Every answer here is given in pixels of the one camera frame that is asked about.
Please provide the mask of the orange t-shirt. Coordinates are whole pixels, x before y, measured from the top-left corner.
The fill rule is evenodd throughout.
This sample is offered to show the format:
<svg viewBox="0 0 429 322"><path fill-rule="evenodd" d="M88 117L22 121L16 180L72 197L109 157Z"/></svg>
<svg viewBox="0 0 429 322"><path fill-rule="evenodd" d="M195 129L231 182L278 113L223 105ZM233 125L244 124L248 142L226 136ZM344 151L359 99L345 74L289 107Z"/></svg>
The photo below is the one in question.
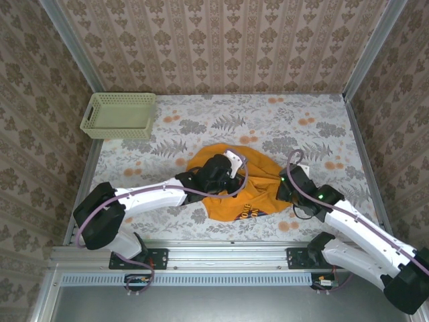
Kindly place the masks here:
<svg viewBox="0 0 429 322"><path fill-rule="evenodd" d="M187 163L187 169L202 166L215 154L232 149L247 160L249 178L245 188L236 196L226 199L206 197L202 203L210 219L236 221L279 213L292 204L276 199L281 179L281 167L268 156L246 146L214 144L203 147Z"/></svg>

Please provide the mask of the floral tablecloth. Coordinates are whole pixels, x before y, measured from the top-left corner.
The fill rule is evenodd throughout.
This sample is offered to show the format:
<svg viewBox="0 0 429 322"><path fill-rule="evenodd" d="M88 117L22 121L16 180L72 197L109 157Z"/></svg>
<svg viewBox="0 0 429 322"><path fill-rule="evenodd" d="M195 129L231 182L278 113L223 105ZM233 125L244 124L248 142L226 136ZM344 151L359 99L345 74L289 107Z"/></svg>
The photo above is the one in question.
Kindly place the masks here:
<svg viewBox="0 0 429 322"><path fill-rule="evenodd" d="M137 187L183 172L203 147L247 146L285 166L288 154L304 151L303 164L317 185L340 191L379 223L345 102L336 95L159 96L149 140L105 140L90 188L109 182ZM329 226L302 220L292 209L264 217L220 222L201 203L136 215L128 228L144 239L189 241L306 242Z"/></svg>

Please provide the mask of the black connector board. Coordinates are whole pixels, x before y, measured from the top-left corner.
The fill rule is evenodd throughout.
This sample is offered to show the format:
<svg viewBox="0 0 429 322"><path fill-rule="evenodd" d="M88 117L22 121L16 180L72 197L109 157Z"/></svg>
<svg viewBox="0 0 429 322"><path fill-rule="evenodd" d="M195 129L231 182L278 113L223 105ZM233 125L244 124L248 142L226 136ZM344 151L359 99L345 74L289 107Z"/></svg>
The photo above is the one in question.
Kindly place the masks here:
<svg viewBox="0 0 429 322"><path fill-rule="evenodd" d="M141 293L151 284L151 274L126 274L124 287L129 293Z"/></svg>
<svg viewBox="0 0 429 322"><path fill-rule="evenodd" d="M310 287L314 290L330 291L339 285L334 273L328 274L311 274L312 284Z"/></svg>

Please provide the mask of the pale green plastic basket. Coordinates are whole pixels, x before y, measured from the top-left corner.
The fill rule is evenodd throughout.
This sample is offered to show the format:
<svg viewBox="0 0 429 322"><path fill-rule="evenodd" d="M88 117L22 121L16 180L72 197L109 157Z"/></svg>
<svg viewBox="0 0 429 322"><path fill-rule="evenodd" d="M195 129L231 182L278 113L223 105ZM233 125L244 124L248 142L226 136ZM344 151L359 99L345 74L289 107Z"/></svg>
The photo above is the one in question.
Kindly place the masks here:
<svg viewBox="0 0 429 322"><path fill-rule="evenodd" d="M95 93L80 129L94 140L150 139L156 116L153 93Z"/></svg>

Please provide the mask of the grey metal sheet panel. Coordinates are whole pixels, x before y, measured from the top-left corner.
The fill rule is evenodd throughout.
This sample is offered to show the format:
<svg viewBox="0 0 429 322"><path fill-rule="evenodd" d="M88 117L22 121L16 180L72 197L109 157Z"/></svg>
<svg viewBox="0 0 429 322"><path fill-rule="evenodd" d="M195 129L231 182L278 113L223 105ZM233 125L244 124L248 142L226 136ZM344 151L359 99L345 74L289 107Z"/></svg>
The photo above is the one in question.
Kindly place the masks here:
<svg viewBox="0 0 429 322"><path fill-rule="evenodd" d="M352 279L324 294L308 287L120 287L60 291L52 322L409 322L375 287Z"/></svg>

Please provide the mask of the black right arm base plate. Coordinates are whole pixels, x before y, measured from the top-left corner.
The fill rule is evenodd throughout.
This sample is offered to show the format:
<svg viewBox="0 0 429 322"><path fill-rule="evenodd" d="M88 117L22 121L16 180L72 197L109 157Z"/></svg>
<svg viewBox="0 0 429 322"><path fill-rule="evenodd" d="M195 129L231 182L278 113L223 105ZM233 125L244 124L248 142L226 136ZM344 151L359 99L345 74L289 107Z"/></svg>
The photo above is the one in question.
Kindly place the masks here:
<svg viewBox="0 0 429 322"><path fill-rule="evenodd" d="M308 248L287 248L286 260L290 270L324 272L334 268L325 260L321 251Z"/></svg>

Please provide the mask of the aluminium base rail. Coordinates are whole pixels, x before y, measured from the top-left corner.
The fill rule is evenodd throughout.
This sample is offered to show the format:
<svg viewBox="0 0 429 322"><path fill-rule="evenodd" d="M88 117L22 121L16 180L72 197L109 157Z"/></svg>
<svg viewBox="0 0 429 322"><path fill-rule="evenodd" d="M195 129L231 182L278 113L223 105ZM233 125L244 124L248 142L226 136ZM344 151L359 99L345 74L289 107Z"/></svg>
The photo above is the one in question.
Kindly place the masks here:
<svg viewBox="0 0 429 322"><path fill-rule="evenodd" d="M148 248L168 250L167 272L281 272L288 269L288 248L305 248L299 241L167 241L147 240ZM75 246L52 249L49 270L106 272L110 251Z"/></svg>

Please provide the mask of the aluminium table side rail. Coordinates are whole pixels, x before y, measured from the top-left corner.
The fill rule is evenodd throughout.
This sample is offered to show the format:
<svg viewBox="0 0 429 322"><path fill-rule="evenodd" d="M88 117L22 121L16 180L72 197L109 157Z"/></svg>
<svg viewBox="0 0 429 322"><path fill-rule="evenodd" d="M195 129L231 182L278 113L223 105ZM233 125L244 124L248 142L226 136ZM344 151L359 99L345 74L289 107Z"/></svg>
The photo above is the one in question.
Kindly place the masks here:
<svg viewBox="0 0 429 322"><path fill-rule="evenodd" d="M389 222L389 218L387 216L387 212L385 210L385 206L383 204L383 200L381 197L381 193L379 191L379 188L377 186L377 181L375 178L375 175L373 173L373 169L371 167L371 163L365 148L365 144L359 129L359 125L357 123L353 107L351 103L348 100L345 100L345 107L347 111L347 115L349 117L349 121L351 123L351 129L353 131L353 135L355 137L357 150L359 152L359 156L361 159L361 163L363 166L363 171L365 173L367 183L369 186L369 192L371 194L371 198L373 201L373 205L375 208L375 212L378 218L379 224L388 232L389 234L393 235L393 230L391 227L391 224Z"/></svg>
<svg viewBox="0 0 429 322"><path fill-rule="evenodd" d="M103 147L102 140L93 140L90 152L88 154L88 159L86 161L86 166L84 168L84 172L80 181L80 186L78 188L78 192L75 198L74 206L72 208L70 221L68 223L68 228L66 231L66 235L64 237L63 246L69 246L72 243L72 238L74 236L74 227L75 220L73 217L73 211L80 203L84 200L84 198L89 194L91 182L93 180L93 176L97 167L97 162L101 153L101 149Z"/></svg>

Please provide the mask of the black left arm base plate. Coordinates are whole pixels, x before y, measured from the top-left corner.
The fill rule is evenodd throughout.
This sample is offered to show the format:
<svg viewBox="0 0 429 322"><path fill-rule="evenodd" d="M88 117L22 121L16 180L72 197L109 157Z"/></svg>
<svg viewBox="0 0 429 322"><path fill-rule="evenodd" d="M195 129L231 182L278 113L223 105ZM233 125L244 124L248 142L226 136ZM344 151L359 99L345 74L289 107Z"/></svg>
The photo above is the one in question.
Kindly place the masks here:
<svg viewBox="0 0 429 322"><path fill-rule="evenodd" d="M144 254L139 254L131 259L134 262L143 262L151 266L154 270L165 270L168 264L168 249L166 248L148 248ZM109 260L110 270L139 270L143 266L132 264L121 260L114 253L111 253Z"/></svg>

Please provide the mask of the aluminium frame post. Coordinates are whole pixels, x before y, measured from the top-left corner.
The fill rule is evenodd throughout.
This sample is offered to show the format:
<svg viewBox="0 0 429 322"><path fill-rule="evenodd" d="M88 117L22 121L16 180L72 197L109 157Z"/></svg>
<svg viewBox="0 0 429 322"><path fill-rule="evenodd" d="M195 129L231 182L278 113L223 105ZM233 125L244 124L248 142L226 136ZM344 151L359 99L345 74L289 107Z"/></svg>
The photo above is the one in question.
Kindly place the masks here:
<svg viewBox="0 0 429 322"><path fill-rule="evenodd" d="M408 0L389 0L343 91L345 102L357 92Z"/></svg>
<svg viewBox="0 0 429 322"><path fill-rule="evenodd" d="M90 56L86 53L82 41L78 39L77 33L73 30L58 1L40 0L40 3L93 92L104 92L105 87L97 73L95 65L91 62Z"/></svg>

